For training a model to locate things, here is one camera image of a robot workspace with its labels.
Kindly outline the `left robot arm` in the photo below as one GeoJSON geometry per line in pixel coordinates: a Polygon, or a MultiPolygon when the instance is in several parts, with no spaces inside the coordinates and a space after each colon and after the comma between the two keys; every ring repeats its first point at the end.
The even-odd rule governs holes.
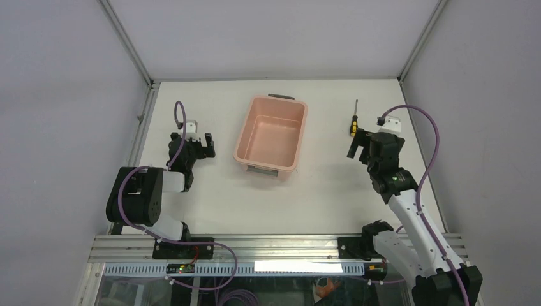
{"type": "Polygon", "coordinates": [[[153,259],[196,261],[212,259],[212,237],[192,238],[188,225],[166,215],[162,210],[164,193],[186,193],[194,181],[193,167],[198,160],[214,158],[214,140],[182,138],[173,132],[168,144],[171,171],[148,166],[119,168],[106,205],[106,217],[122,226],[134,225],[157,234],[153,259]]]}

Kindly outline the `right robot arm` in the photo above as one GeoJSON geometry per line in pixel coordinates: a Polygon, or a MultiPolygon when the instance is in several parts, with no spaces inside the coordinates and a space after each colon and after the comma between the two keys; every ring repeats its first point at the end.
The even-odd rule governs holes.
{"type": "Polygon", "coordinates": [[[475,305],[482,274],[476,266],[468,266],[433,229],[431,217],[422,209],[420,187],[399,165],[404,143],[391,133],[360,129],[347,156],[354,158],[362,148],[359,160],[367,167],[373,189],[400,220],[411,246],[402,243],[389,223],[375,221],[363,226],[357,237],[338,238],[339,257],[389,260],[410,288],[415,305],[475,305]]]}

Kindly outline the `yellow black screwdriver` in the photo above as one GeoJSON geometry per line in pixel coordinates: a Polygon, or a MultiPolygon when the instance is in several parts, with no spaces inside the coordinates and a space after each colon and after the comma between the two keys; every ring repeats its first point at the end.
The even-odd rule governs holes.
{"type": "Polygon", "coordinates": [[[355,108],[352,116],[352,123],[350,124],[350,136],[354,137],[357,134],[357,131],[359,129],[358,127],[358,115],[357,115],[357,109],[358,109],[358,103],[359,101],[355,100],[355,108]]]}

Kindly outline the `pink plastic bin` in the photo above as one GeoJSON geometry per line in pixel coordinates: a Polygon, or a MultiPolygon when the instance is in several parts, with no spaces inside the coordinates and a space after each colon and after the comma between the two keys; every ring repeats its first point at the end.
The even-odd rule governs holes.
{"type": "Polygon", "coordinates": [[[287,180],[299,162],[307,116],[307,104],[293,97],[253,97],[233,158],[246,172],[287,180]]]}

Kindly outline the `aluminium frame rail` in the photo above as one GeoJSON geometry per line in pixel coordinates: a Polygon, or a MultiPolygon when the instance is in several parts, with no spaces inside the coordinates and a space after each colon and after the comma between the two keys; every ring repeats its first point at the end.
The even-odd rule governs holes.
{"type": "MultiPolygon", "coordinates": [[[[231,248],[240,263],[259,260],[339,261],[345,259],[348,244],[336,235],[215,235],[216,243],[231,248]]],[[[168,261],[187,263],[195,257],[164,252],[148,235],[97,235],[91,247],[90,263],[139,263],[168,261]]]]}

